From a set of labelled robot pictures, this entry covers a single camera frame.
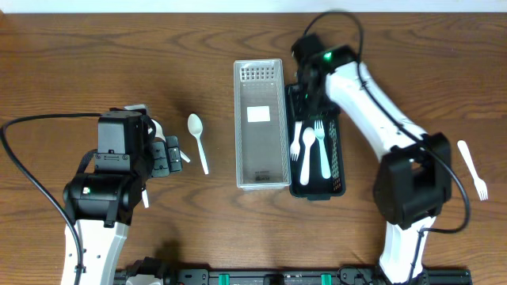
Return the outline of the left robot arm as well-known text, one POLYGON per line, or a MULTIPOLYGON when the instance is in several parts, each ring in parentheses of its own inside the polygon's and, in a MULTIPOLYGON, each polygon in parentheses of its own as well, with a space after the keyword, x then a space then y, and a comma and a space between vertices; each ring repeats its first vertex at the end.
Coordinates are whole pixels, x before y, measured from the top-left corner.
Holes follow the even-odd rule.
POLYGON ((146 183, 183 168, 176 136, 164 136, 146 105, 112 108, 98 120, 98 147, 65 186, 66 257, 63 284, 111 284, 146 183))

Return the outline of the white plastic spoon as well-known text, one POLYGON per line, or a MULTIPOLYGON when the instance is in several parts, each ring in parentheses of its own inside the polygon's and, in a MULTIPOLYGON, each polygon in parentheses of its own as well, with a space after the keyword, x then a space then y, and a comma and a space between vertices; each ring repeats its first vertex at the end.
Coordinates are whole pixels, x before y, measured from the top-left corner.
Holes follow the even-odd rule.
MULTIPOLYGON (((157 120, 155 120, 155 119, 152 119, 151 121, 155 125, 155 137, 157 139, 161 139, 162 141, 165 142, 166 141, 166 137, 165 137, 165 135, 163 133, 163 128, 162 128, 161 124, 157 120)), ((180 156, 181 156, 181 158, 185 162, 187 162, 187 163, 191 162, 190 158, 183 151, 180 151, 180 156)))
POLYGON ((303 132, 304 156, 299 178, 299 182, 303 186, 308 185, 310 180, 311 147, 313 146, 314 141, 314 129, 312 127, 307 127, 303 132))
POLYGON ((197 114, 192 113, 189 115, 188 129, 189 129, 189 133, 196 139, 196 143, 197 143, 197 147, 198 147, 199 155, 200 155, 201 165, 203 167, 204 174, 208 175, 209 174, 208 163, 207 163, 204 148, 203 148, 201 138, 200 138, 203 133, 204 126, 203 126, 203 123, 202 123, 200 117, 197 114))
POLYGON ((148 197, 148 193, 147 193, 146 188, 144 188, 142 191, 142 200, 143 200, 143 206, 145 208, 148 208, 150 206, 150 202, 149 202, 149 197, 148 197))

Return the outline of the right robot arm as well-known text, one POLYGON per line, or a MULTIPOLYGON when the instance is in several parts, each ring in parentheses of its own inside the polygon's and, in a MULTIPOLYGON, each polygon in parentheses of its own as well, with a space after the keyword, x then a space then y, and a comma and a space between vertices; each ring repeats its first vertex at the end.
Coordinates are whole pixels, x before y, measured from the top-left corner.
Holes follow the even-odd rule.
POLYGON ((300 94, 293 116, 317 119, 339 108, 352 119, 379 160, 373 197, 387 221, 379 267, 387 283, 416 280, 426 234, 452 195, 449 141, 405 116, 350 46, 327 50, 316 34, 306 34, 292 56, 300 94))

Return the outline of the white plastic fork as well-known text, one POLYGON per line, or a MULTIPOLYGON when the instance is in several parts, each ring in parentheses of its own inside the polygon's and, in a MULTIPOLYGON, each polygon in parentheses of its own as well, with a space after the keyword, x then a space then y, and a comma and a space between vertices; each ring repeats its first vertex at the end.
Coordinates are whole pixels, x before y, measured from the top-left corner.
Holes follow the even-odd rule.
POLYGON ((327 156, 325 142, 324 142, 325 129, 324 129, 323 122, 321 120, 316 120, 314 122, 314 134, 315 134, 316 139, 318 140, 319 153, 320 153, 320 167, 321 167, 322 177, 324 179, 329 179, 331 177, 330 164, 328 161, 328 156, 327 156))
POLYGON ((481 201, 488 200, 489 196, 488 196, 486 182, 482 178, 480 178, 477 173, 477 170, 475 168, 475 164, 473 162, 473 158, 471 156, 471 152, 469 150, 467 143, 464 140, 459 140, 457 142, 457 146, 458 146, 459 152, 461 153, 467 168, 470 171, 470 174, 471 174, 472 180, 474 182, 476 191, 478 193, 479 199, 481 201))
POLYGON ((294 137, 293 137, 292 143, 290 145, 290 159, 293 162, 296 162, 299 158, 299 153, 300 153, 299 137, 300 137, 300 132, 301 132, 302 126, 303 126, 302 121, 295 122, 294 137))

